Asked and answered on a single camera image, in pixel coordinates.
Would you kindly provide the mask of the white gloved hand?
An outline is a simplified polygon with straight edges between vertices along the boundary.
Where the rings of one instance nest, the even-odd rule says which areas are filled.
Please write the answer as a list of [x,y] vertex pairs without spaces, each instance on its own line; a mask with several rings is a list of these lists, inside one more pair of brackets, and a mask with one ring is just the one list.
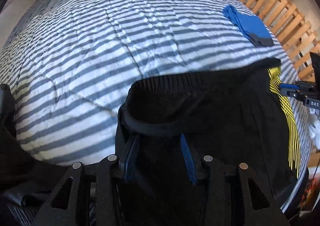
[[309,133],[313,142],[313,145],[319,150],[320,148],[320,122],[319,122],[319,110],[309,108],[308,113],[308,126]]

